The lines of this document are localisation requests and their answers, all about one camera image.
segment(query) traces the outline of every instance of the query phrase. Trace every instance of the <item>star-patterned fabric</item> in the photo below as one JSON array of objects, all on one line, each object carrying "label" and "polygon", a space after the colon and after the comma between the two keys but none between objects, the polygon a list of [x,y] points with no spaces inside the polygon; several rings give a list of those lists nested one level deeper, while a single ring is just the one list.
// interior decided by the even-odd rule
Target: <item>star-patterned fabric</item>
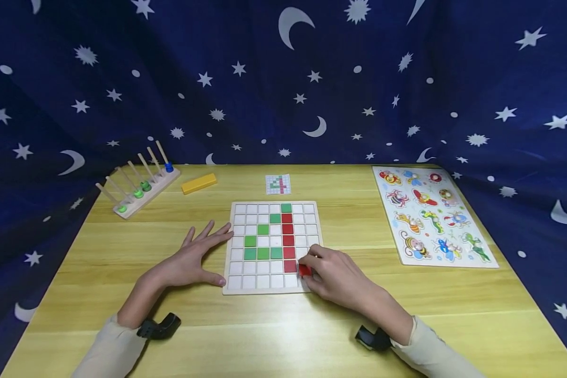
[{"label": "star-patterned fabric", "polygon": [[153,140],[438,164],[567,346],[567,1],[0,1],[0,371],[94,183]]}]

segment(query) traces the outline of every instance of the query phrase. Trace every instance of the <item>wooden table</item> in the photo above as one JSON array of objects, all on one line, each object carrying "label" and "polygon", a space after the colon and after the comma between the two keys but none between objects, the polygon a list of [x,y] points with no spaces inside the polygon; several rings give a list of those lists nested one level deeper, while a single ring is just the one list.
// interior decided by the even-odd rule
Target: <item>wooden table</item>
[{"label": "wooden table", "polygon": [[[481,227],[499,269],[402,266],[370,166],[180,166],[183,174],[130,220],[99,196],[2,377],[68,377],[139,275],[176,251],[191,226],[229,220],[233,201],[265,195],[265,175],[291,175],[287,200],[318,202],[326,246],[346,251],[487,377],[567,377],[567,350]],[[215,172],[185,196],[180,184]],[[205,262],[223,273],[225,246]],[[362,316],[312,294],[223,296],[172,291],[155,318],[182,325],[151,342],[132,377],[414,377],[392,352],[355,342]]]}]

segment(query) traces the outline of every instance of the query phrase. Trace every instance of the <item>sleeve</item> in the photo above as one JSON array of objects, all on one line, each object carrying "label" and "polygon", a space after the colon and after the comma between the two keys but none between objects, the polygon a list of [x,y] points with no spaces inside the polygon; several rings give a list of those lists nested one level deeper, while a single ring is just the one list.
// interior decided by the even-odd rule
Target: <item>sleeve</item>
[{"label": "sleeve", "polygon": [[407,346],[391,339],[392,350],[407,365],[434,378],[484,378],[466,358],[448,346],[420,318],[414,316],[414,329]]},{"label": "sleeve", "polygon": [[72,378],[124,378],[134,367],[147,341],[137,331],[122,327],[113,315],[98,332],[94,343]]}]

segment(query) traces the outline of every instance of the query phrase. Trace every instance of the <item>pattern card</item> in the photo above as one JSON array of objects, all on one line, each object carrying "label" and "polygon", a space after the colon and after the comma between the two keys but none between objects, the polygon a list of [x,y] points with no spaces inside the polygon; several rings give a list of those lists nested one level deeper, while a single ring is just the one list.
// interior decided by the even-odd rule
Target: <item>pattern card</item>
[{"label": "pattern card", "polygon": [[290,175],[267,175],[267,194],[292,194]]},{"label": "pattern card", "polygon": [[234,202],[224,295],[304,293],[298,260],[323,244],[316,202]]},{"label": "pattern card", "polygon": [[372,169],[403,264],[499,267],[446,171]]}]

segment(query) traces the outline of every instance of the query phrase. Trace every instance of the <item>white dot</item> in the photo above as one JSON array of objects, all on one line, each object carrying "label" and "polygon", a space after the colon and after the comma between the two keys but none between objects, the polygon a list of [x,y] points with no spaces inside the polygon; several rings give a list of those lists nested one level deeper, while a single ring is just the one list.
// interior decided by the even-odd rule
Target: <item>white dot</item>
[{"label": "white dot", "polygon": [[2,64],[2,65],[0,66],[0,71],[1,71],[4,75],[10,75],[10,74],[13,73],[13,69],[10,68],[10,67],[7,66],[7,65],[4,65],[4,64]]}]

